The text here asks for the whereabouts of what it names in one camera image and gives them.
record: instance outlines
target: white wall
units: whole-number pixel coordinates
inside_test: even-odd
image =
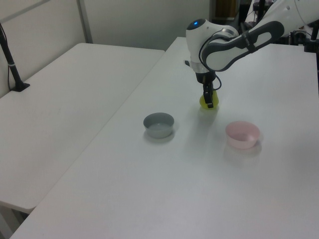
[[[38,0],[23,0],[23,6]],[[12,12],[21,0],[0,0]],[[80,42],[85,42],[76,0],[50,0],[2,24],[17,69],[24,81]],[[8,92],[7,62],[0,50],[0,97]]]
[[[167,50],[210,0],[83,0],[93,43]]]

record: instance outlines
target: cable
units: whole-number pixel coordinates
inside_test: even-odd
[[[223,29],[221,29],[220,31],[215,32],[210,38],[208,38],[208,39],[204,42],[204,44],[202,44],[202,46],[201,46],[201,48],[200,48],[200,50],[199,50],[198,58],[199,58],[201,64],[203,64],[203,66],[204,66],[209,72],[211,72],[211,69],[202,61],[201,56],[200,56],[200,55],[201,55],[201,51],[202,51],[204,45],[205,45],[216,33],[221,32],[222,30],[223,30]],[[219,90],[219,89],[221,88],[221,86],[222,86],[220,78],[219,78],[217,75],[216,75],[216,78],[217,78],[218,81],[219,81],[219,87],[218,87],[217,89],[213,89],[213,91]]]
[[[219,81],[219,87],[217,89],[213,89],[213,91],[218,91],[221,88],[221,80],[219,79],[219,77],[216,75],[216,78]]]
[[[311,34],[310,34],[310,33],[308,33],[308,32],[306,32],[306,31],[299,31],[299,30],[297,30],[297,31],[293,31],[293,33],[299,33],[299,32],[307,33],[309,36],[311,36]]]

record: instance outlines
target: white table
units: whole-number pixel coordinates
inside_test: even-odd
[[[319,238],[316,56],[269,45],[237,61],[218,111],[200,108],[188,58],[178,38],[13,239]],[[153,112],[173,136],[145,135]],[[227,146],[234,120],[260,128],[256,147]]]
[[[163,51],[78,44],[0,99],[0,205],[44,198]]]

